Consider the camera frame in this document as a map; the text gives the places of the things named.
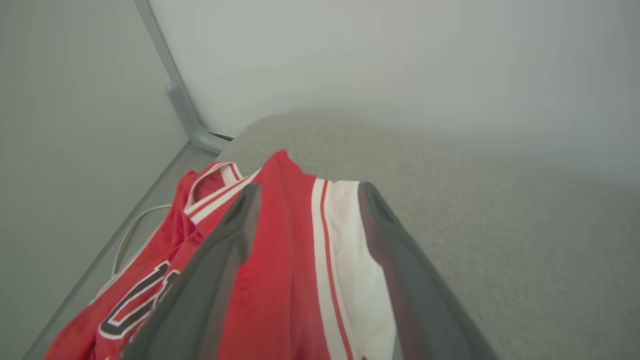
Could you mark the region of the red basketball jersey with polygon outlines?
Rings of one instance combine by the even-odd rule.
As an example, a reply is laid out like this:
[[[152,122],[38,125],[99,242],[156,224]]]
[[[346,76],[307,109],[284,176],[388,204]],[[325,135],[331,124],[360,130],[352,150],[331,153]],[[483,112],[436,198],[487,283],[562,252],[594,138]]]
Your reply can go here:
[[[235,162],[188,171],[163,222],[50,345],[45,360],[117,360],[249,185],[253,246],[224,316],[220,360],[393,360],[397,328],[370,255],[357,181],[302,173],[285,150],[245,177]]]

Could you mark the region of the grey metal frame post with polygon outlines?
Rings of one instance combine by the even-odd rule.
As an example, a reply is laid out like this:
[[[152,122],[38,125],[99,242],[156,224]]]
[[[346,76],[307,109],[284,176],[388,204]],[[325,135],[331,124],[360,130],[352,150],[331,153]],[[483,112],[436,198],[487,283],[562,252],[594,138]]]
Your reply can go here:
[[[203,125],[179,73],[179,69],[174,62],[162,30],[160,30],[150,0],[134,0],[134,3],[147,32],[150,34],[151,41],[160,57],[160,61],[167,71],[170,82],[167,86],[166,93],[185,130],[190,144],[204,151],[217,154],[222,153],[231,143],[231,138],[219,136],[213,130]]]

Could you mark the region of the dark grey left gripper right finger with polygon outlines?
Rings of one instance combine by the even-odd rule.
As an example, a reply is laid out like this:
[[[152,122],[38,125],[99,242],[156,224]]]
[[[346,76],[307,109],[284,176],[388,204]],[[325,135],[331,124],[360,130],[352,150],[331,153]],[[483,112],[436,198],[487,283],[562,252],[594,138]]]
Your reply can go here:
[[[397,329],[392,360],[499,360],[373,183],[359,183],[358,203]]]

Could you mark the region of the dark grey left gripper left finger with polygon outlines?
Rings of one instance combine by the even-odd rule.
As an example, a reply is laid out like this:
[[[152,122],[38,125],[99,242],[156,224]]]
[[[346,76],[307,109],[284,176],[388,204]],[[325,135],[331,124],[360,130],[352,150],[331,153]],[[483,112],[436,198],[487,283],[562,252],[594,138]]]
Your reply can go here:
[[[234,280],[251,255],[261,201],[256,183],[238,194],[121,360],[218,360]]]

